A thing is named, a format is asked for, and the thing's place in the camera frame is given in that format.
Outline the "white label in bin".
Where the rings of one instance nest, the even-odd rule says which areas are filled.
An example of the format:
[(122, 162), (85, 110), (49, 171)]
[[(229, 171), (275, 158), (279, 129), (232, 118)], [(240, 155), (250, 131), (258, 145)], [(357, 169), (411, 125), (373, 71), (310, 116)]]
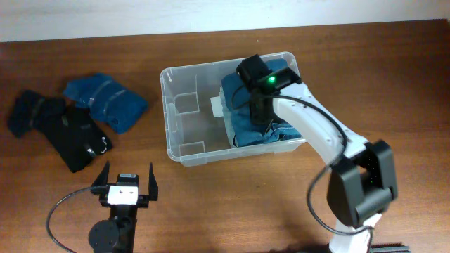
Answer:
[(214, 118), (223, 117), (224, 113), (221, 97), (220, 96), (211, 97), (210, 102)]

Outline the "blue folded shirt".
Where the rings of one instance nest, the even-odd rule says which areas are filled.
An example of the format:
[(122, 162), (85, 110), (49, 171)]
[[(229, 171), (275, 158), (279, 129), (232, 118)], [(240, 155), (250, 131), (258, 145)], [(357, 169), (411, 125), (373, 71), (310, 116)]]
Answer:
[(130, 130), (148, 109), (143, 97), (102, 73), (69, 81), (63, 95), (118, 134)]

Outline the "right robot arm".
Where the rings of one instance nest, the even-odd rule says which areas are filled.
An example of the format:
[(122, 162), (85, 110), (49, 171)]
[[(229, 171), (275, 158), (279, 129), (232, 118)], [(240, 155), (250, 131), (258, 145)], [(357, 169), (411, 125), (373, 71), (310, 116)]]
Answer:
[[(236, 72), (250, 93), (252, 123), (287, 122), (323, 159), (325, 166), (309, 184), (306, 200), (313, 218), (333, 234), (328, 251), (409, 252), (406, 245), (373, 244), (375, 225), (398, 197), (391, 147), (383, 140), (372, 143), (346, 127), (289, 67), (273, 71), (253, 55), (242, 60)], [(311, 203), (315, 185), (326, 174), (327, 203), (337, 219), (333, 227), (319, 218)]]

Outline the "light blue denim jeans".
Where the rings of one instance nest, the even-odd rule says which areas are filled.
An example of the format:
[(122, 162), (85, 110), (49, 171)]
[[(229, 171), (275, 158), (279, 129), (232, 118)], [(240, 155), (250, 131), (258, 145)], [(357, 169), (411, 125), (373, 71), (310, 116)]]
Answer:
[(229, 144), (232, 148), (236, 148), (236, 144), (234, 143), (235, 140), (235, 131), (232, 126), (231, 122), (231, 112), (226, 106), (226, 99), (224, 95), (223, 88), (220, 88), (219, 90), (219, 96), (221, 99), (221, 105), (222, 105), (222, 112), (223, 112), (223, 118), (224, 118), (224, 126), (226, 130), (227, 139), (229, 141)]

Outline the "dark blue jeans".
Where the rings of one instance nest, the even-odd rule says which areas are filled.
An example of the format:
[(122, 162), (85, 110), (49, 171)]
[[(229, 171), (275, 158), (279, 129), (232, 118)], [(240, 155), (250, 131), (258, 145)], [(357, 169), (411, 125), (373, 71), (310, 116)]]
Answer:
[(226, 75), (221, 80), (226, 106), (231, 112), (231, 122), (236, 135), (234, 143), (237, 148), (302, 137), (287, 122), (276, 122), (274, 120), (268, 124), (252, 124), (250, 121), (250, 109), (247, 105), (240, 109), (233, 109), (231, 106), (232, 95), (242, 85), (242, 80), (235, 72)]

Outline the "black folded garment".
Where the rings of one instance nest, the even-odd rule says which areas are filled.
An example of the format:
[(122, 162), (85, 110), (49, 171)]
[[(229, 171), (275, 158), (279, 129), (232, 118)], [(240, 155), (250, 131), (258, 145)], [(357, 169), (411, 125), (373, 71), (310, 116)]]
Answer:
[(36, 130), (56, 149), (72, 173), (113, 148), (111, 140), (85, 109), (67, 106), (63, 98), (23, 91), (14, 102), (7, 127), (16, 137)]

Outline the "clear plastic storage bin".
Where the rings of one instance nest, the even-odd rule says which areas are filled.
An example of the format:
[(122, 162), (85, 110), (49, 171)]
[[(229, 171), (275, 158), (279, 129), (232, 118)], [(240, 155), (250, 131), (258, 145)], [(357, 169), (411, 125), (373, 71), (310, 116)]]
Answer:
[(236, 72), (242, 58), (168, 67), (160, 73), (167, 154), (185, 167), (264, 153), (292, 152), (306, 142), (296, 138), (232, 148), (224, 118), (214, 118), (211, 97), (219, 96), (221, 80)]

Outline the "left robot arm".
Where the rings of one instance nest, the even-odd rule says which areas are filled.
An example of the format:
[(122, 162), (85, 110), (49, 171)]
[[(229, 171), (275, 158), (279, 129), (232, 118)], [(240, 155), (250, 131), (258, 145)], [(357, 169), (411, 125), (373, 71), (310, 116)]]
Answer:
[(109, 168), (106, 163), (91, 189), (101, 206), (110, 210), (109, 218), (92, 226), (88, 241), (94, 253), (132, 253), (138, 209), (158, 200), (158, 183), (151, 167), (148, 194), (140, 194), (137, 174), (120, 174), (115, 183), (109, 183)]

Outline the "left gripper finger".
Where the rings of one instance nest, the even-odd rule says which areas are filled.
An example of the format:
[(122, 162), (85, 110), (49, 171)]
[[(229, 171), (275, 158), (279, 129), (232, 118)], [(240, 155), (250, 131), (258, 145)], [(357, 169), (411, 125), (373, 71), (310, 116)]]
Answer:
[(91, 184), (92, 187), (94, 186), (105, 186), (108, 183), (108, 175), (110, 170), (110, 163), (107, 161), (100, 172), (100, 174), (96, 177), (94, 182)]
[(150, 168), (149, 168), (148, 199), (150, 201), (157, 201), (158, 200), (158, 183), (157, 183), (155, 175), (154, 175), (154, 170), (153, 170), (153, 164), (152, 163), (150, 163)]

